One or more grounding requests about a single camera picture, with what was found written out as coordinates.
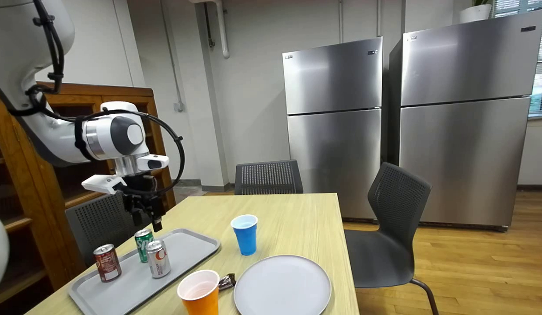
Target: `orange plastic cup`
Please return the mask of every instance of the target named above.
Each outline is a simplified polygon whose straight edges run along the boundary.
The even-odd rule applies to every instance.
[[[189,315],[218,315],[218,281],[213,270],[199,270],[177,286],[177,295]]]

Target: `window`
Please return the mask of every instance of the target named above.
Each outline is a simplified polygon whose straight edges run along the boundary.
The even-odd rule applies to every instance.
[[[542,0],[494,0],[493,16],[500,18],[502,16],[529,12],[537,8],[542,8]],[[532,116],[542,115],[542,36],[541,44],[539,45],[539,58],[537,59],[537,70],[535,70],[535,80],[533,81],[529,114]]]

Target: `gray chair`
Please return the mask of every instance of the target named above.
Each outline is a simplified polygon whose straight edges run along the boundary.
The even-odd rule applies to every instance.
[[[236,195],[303,193],[296,160],[238,164]]]
[[[414,279],[413,237],[430,195],[430,184],[389,163],[381,164],[368,202],[378,218],[377,231],[345,231],[355,287],[392,287],[413,283],[436,301],[430,288]]]
[[[135,227],[123,206],[122,193],[81,203],[65,210],[65,215],[86,266],[95,263],[94,249],[105,244],[117,247],[150,223],[149,217],[141,213],[143,225]]]

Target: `sprite can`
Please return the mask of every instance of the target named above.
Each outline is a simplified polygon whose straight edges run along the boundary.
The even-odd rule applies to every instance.
[[[135,233],[136,249],[139,252],[141,263],[148,261],[147,245],[154,240],[151,229],[143,229]]]

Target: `refrigerator door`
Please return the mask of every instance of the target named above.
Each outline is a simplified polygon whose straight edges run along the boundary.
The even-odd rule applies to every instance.
[[[382,38],[285,52],[287,113],[381,106]]]
[[[336,192],[343,217],[374,218],[367,192],[379,170],[381,109],[287,120],[304,193]]]
[[[542,10],[403,34],[401,105],[531,94]]]
[[[432,184],[421,221],[511,223],[529,97],[401,109],[399,165]]]

